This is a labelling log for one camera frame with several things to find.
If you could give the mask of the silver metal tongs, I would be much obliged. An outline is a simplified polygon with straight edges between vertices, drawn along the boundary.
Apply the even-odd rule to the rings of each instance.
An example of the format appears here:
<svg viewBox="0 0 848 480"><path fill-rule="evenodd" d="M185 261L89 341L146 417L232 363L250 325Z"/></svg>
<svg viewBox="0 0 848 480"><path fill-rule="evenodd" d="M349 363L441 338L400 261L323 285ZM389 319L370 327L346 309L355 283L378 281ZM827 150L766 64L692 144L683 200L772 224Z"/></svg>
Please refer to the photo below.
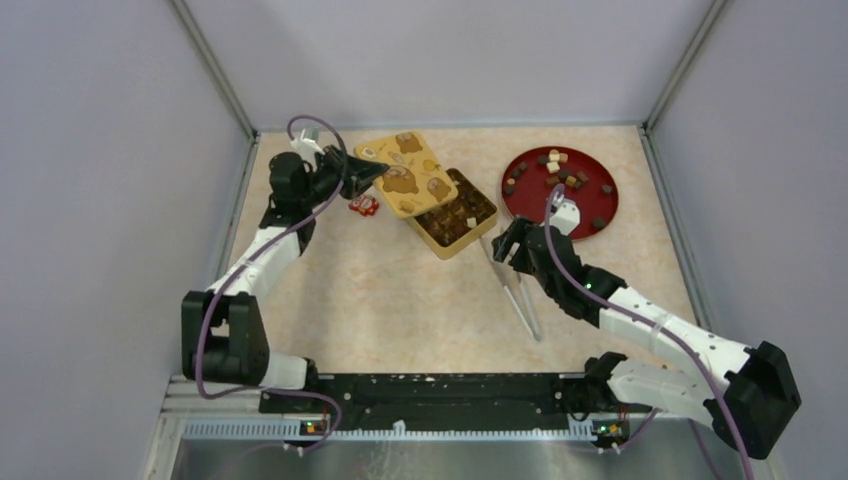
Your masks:
<svg viewBox="0 0 848 480"><path fill-rule="evenodd" d="M520 274L515 272L508 264L498 263L493 259L493 248L487 237L481 237L478 242L517 317L524 324L530 337L534 341L540 342L543 338L542 329L527 284L522 280Z"/></svg>

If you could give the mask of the gold chocolate tin box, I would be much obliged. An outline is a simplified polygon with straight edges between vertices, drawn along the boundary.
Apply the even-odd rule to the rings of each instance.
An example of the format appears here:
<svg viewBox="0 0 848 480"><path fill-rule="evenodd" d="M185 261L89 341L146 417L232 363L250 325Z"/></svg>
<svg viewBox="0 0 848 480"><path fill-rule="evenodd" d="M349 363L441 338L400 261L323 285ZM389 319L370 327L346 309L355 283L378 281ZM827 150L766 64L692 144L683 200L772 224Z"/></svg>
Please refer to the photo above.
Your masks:
<svg viewBox="0 0 848 480"><path fill-rule="evenodd" d="M456 168L447 175L458 189L458 196L422 215L406 220L421 240L441 260L456 256L497 223L498 209L481 190ZM478 225L471 229L466 220L475 217Z"/></svg>

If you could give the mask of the yellow bear tin lid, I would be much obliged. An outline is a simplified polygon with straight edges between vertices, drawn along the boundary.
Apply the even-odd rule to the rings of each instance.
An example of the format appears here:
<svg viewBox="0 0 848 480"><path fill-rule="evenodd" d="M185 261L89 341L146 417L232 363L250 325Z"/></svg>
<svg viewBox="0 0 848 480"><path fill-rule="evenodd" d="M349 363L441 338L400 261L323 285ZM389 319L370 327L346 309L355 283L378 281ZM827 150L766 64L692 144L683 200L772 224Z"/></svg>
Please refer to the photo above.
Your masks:
<svg viewBox="0 0 848 480"><path fill-rule="evenodd" d="M400 219L422 215L459 195L454 181L418 132L364 142L354 148L354 153L388 166L374 181L374 187Z"/></svg>

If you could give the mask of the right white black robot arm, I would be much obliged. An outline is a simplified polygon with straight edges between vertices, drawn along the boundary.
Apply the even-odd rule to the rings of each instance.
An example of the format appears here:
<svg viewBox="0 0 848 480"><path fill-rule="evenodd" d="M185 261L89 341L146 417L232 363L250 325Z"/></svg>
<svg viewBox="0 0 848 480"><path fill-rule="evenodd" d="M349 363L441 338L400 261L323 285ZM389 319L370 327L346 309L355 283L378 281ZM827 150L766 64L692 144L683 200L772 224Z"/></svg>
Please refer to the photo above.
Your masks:
<svg viewBox="0 0 848 480"><path fill-rule="evenodd" d="M710 427L728 446L764 460L801 405L785 352L725 339L647 299L619 276L585 264L571 232L577 206L557 199L540 223L517 216L491 242L493 261L534 278L567 315L645 348L670 363L662 369L607 352L586 364L589 404L664 410Z"/></svg>

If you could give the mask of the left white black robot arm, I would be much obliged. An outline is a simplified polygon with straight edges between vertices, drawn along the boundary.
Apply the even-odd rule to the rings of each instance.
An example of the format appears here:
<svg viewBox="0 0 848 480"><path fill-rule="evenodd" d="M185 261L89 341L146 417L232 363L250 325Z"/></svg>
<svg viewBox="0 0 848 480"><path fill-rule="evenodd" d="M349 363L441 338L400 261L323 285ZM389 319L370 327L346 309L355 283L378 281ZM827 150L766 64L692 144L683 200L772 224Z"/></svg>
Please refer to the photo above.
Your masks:
<svg viewBox="0 0 848 480"><path fill-rule="evenodd" d="M235 390L281 389L283 401L297 413L317 407L321 388L309 379L313 363L271 351L260 305L307 249L317 215L337 198L364 194L388 170L384 163L348 154L342 141L319 146L312 129L270 160L270 194L252 242L221 278L182 300L187 378L198 387L212 381Z"/></svg>

